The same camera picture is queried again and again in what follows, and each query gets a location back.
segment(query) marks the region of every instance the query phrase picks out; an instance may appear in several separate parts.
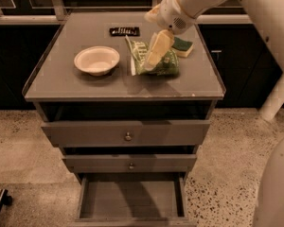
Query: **cabinet wheel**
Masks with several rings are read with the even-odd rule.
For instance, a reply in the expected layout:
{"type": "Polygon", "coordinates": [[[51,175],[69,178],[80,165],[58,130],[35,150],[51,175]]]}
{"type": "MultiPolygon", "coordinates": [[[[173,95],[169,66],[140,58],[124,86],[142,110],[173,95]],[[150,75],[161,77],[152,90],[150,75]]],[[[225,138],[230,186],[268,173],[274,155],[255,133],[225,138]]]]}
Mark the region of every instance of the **cabinet wheel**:
{"type": "Polygon", "coordinates": [[[6,195],[3,201],[3,204],[6,206],[12,205],[12,196],[6,195]]]}

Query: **drawer handle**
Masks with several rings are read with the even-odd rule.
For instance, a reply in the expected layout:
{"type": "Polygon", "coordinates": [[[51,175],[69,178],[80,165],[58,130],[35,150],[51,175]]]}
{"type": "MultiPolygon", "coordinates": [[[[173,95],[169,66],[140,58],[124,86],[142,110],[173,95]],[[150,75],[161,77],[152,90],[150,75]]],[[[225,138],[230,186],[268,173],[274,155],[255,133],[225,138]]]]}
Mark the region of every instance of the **drawer handle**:
{"type": "Polygon", "coordinates": [[[131,135],[129,132],[127,132],[127,133],[125,134],[124,139],[125,139],[126,141],[131,141],[133,138],[132,138],[132,135],[131,135]]]}
{"type": "Polygon", "coordinates": [[[210,51],[214,61],[218,61],[222,51],[220,49],[213,49],[210,51]]]}
{"type": "Polygon", "coordinates": [[[130,163],[129,170],[134,170],[134,163],[130,163]]]}

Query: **terrazzo floor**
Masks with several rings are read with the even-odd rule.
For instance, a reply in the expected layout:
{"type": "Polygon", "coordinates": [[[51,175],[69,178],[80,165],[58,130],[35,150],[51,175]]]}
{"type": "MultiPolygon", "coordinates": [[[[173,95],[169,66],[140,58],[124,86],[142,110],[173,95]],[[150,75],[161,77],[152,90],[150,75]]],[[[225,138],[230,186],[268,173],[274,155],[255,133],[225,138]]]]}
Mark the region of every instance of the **terrazzo floor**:
{"type": "MultiPolygon", "coordinates": [[[[216,109],[185,191],[198,227],[249,227],[259,180],[284,138],[284,109],[270,122],[256,109],[216,109]]],[[[0,111],[0,188],[13,197],[0,226],[67,226],[80,185],[40,129],[35,111],[0,111]]]]}

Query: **drawer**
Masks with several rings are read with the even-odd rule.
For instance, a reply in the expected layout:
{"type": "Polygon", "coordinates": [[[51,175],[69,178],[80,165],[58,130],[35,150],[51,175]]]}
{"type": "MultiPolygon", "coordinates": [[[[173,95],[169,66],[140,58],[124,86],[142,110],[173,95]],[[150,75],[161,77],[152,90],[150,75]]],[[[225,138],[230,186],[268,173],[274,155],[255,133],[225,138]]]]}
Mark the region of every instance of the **drawer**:
{"type": "Polygon", "coordinates": [[[179,173],[86,174],[70,226],[195,226],[179,173]]]}
{"type": "Polygon", "coordinates": [[[42,129],[54,146],[200,145],[209,120],[56,121],[42,129]]]}
{"type": "Polygon", "coordinates": [[[188,172],[195,154],[153,155],[67,155],[63,161],[70,172],[188,172]]]}

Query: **cabinet top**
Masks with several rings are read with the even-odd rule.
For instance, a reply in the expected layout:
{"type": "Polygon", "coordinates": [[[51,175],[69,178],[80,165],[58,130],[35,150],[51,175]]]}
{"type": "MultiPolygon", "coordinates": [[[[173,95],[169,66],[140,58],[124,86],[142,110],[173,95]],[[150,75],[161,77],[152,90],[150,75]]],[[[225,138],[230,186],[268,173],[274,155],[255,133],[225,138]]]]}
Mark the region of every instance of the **cabinet top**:
{"type": "Polygon", "coordinates": [[[111,37],[109,28],[139,26],[140,36],[132,40],[149,42],[160,28],[144,20],[145,12],[75,11],[53,43],[37,76],[25,92],[27,101],[107,101],[222,99],[224,87],[197,27],[178,37],[192,41],[194,49],[179,58],[176,77],[132,76],[131,55],[125,37],[111,37]],[[120,54],[111,74],[93,77],[79,71],[74,58],[85,48],[110,46],[120,54]]]}

